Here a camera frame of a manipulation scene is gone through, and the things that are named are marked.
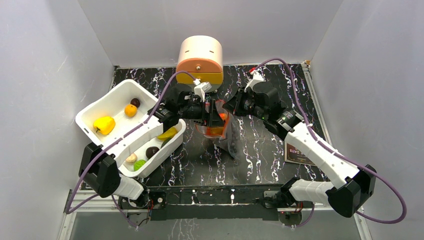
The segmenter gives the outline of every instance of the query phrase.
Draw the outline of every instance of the toy fruit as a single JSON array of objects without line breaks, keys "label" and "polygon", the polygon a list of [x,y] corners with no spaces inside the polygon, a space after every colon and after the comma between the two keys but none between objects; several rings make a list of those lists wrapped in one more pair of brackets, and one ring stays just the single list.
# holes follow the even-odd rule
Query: toy fruit
[{"label": "toy fruit", "polygon": [[135,153],[129,155],[129,157],[127,157],[125,159],[125,162],[129,163],[129,164],[133,164],[137,161],[137,155]]},{"label": "toy fruit", "polygon": [[93,128],[96,129],[96,133],[100,132],[103,135],[108,135],[114,129],[115,124],[113,117],[104,116],[94,121]]},{"label": "toy fruit", "polygon": [[134,117],[135,115],[136,115],[136,113],[137,113],[137,107],[136,106],[134,106],[134,105],[132,105],[132,104],[128,104],[126,107],[125,107],[125,115],[127,115],[128,117],[130,117],[130,118],[132,118],[132,117]]},{"label": "toy fruit", "polygon": [[140,107],[140,100],[138,98],[133,98],[130,102],[130,104],[134,105],[136,108]]},{"label": "toy fruit", "polygon": [[228,118],[228,115],[226,113],[220,113],[219,116],[221,117],[223,121],[227,120]]},{"label": "toy fruit", "polygon": [[160,148],[163,148],[169,141],[171,141],[172,138],[168,138],[165,141],[162,142],[162,145],[160,145]]},{"label": "toy fruit", "polygon": [[155,155],[157,152],[159,152],[159,147],[157,146],[151,146],[146,149],[146,158],[151,159],[153,155]]},{"label": "toy fruit", "polygon": [[166,132],[164,132],[161,135],[157,136],[157,139],[159,139],[161,141],[165,141],[167,139],[173,138],[175,136],[175,134],[177,134],[177,133],[178,133],[177,129],[175,127],[171,127]]},{"label": "toy fruit", "polygon": [[139,170],[141,167],[143,167],[143,165],[146,163],[146,161],[145,160],[143,160],[143,159],[141,159],[141,160],[139,160],[139,161],[136,161],[135,163],[134,163],[134,172],[135,171],[137,171],[137,170]]}]

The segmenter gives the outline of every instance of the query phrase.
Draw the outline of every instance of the brown fruit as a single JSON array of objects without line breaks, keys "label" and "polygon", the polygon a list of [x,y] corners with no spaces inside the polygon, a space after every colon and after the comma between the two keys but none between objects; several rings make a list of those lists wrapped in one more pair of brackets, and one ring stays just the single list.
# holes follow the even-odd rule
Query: brown fruit
[{"label": "brown fruit", "polygon": [[130,102],[130,104],[134,105],[136,108],[140,107],[140,100],[138,98],[133,98]]},{"label": "brown fruit", "polygon": [[159,152],[159,147],[157,146],[151,146],[146,149],[146,158],[150,159],[155,155],[157,152]]}]

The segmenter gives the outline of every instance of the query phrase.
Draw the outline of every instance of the green fruit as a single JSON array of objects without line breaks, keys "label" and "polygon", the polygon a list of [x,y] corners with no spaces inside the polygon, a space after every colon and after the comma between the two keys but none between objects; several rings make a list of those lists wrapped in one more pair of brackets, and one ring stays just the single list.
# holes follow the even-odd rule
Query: green fruit
[{"label": "green fruit", "polygon": [[145,160],[138,160],[134,163],[134,172],[139,170],[141,167],[143,167],[143,165],[146,163]]},{"label": "green fruit", "polygon": [[160,146],[160,148],[163,148],[172,138],[168,138],[165,141],[162,142],[162,145]]}]

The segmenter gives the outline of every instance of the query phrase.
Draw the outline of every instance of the yellow bell pepper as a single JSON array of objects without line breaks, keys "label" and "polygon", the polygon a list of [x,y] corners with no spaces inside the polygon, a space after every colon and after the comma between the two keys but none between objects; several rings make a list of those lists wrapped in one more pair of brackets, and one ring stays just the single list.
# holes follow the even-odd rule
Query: yellow bell pepper
[{"label": "yellow bell pepper", "polygon": [[111,116],[104,116],[94,121],[93,127],[96,133],[100,132],[103,135],[108,135],[115,127],[115,120]]}]

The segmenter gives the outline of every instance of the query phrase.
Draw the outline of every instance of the white wall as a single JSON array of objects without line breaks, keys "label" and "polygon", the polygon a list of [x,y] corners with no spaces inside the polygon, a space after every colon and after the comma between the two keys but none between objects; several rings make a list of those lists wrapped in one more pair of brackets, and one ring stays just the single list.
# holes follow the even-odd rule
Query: white wall
[{"label": "white wall", "polygon": [[76,0],[2,1],[0,56],[0,239],[56,239],[113,66]]},{"label": "white wall", "polygon": [[[334,145],[369,163],[405,197],[396,225],[368,221],[375,240],[424,235],[424,1],[345,0],[312,59],[312,78]],[[381,182],[366,213],[394,219]]]},{"label": "white wall", "polygon": [[193,35],[220,41],[224,64],[310,60],[342,0],[79,0],[112,63],[176,66]]}]

